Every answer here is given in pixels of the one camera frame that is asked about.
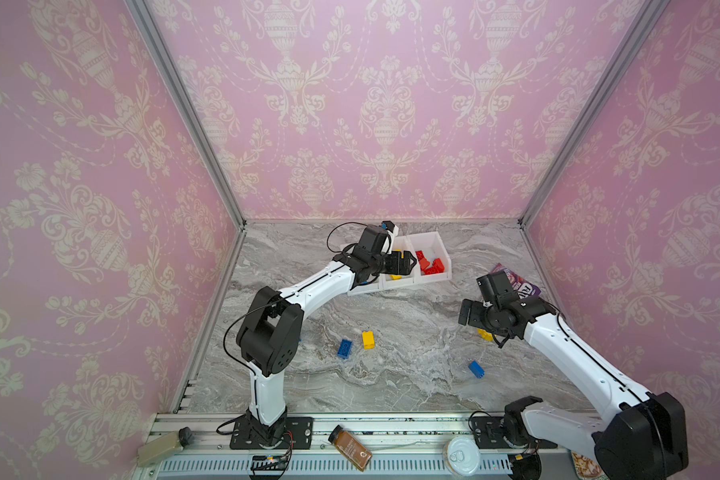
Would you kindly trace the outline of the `red long lego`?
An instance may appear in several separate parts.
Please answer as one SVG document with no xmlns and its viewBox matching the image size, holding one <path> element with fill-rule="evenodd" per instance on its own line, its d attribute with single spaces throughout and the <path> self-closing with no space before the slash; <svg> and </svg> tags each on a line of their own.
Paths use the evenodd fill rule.
<svg viewBox="0 0 720 480">
<path fill-rule="evenodd" d="M 430 267 L 431 262 L 425 257 L 422 251 L 417 251 L 416 256 L 418 259 L 418 264 L 422 270 L 426 270 Z"/>
</svg>

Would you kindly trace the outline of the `blue lego front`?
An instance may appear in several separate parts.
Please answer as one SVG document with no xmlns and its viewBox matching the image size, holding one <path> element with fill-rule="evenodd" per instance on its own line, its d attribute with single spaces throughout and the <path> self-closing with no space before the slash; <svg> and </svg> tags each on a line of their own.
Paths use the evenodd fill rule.
<svg viewBox="0 0 720 480">
<path fill-rule="evenodd" d="M 477 361 L 472 361 L 468 365 L 468 368 L 472 372 L 472 374 L 478 379 L 483 378 L 485 375 L 485 370 L 482 368 L 482 366 Z"/>
</svg>

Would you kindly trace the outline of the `blue long lego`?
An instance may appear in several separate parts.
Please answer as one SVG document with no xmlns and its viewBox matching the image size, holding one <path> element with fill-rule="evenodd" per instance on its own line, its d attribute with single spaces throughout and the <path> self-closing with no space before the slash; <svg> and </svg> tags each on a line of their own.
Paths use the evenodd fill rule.
<svg viewBox="0 0 720 480">
<path fill-rule="evenodd" d="M 351 354 L 352 346 L 352 341 L 348 339 L 342 339 L 337 350 L 337 357 L 342 360 L 348 359 Z"/>
</svg>

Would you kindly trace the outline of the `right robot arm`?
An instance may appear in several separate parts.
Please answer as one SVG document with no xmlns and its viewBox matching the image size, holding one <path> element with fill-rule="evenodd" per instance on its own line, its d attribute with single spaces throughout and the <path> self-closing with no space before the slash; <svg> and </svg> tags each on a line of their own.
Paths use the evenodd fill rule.
<svg viewBox="0 0 720 480">
<path fill-rule="evenodd" d="M 581 339 L 562 312 L 537 296 L 485 305 L 465 299 L 460 324 L 525 341 L 550 360 L 596 410 L 590 418 L 537 396 L 506 405 L 505 440 L 515 447 L 555 443 L 594 460 L 611 479 L 667 479 L 689 465 L 686 414 L 668 392 L 632 380 Z"/>
</svg>

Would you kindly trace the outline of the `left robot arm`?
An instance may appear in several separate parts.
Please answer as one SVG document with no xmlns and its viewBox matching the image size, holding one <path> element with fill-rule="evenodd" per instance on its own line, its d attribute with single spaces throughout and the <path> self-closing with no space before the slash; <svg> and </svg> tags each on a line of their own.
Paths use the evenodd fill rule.
<svg viewBox="0 0 720 480">
<path fill-rule="evenodd" d="M 239 318 L 238 363 L 249 371 L 250 403 L 238 417 L 233 448 L 251 442 L 274 448 L 287 438 L 284 371 L 297 353 L 303 322 L 335 297 L 384 275 L 410 275 L 417 264 L 409 250 L 396 251 L 399 227 L 386 220 L 366 225 L 358 241 L 334 253 L 317 273 L 284 289 L 265 286 Z"/>
</svg>

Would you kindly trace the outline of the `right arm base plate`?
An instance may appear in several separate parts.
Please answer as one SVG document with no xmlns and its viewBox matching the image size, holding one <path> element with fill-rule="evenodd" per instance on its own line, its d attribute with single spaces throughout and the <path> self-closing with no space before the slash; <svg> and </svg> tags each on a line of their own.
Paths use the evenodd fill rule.
<svg viewBox="0 0 720 480">
<path fill-rule="evenodd" d="M 494 416 L 484 411 L 473 412 L 468 427 L 480 449 L 552 450 L 557 444 L 530 436 L 525 427 L 510 415 Z"/>
</svg>

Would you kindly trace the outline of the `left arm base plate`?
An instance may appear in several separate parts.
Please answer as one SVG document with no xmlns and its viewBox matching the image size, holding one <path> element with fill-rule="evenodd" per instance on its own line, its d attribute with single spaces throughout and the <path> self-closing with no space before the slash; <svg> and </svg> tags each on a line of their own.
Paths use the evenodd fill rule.
<svg viewBox="0 0 720 480">
<path fill-rule="evenodd" d="M 309 450 L 313 423 L 313 417 L 285 416 L 266 426 L 253 417 L 243 416 L 234 423 L 229 447 L 231 450 Z"/>
</svg>

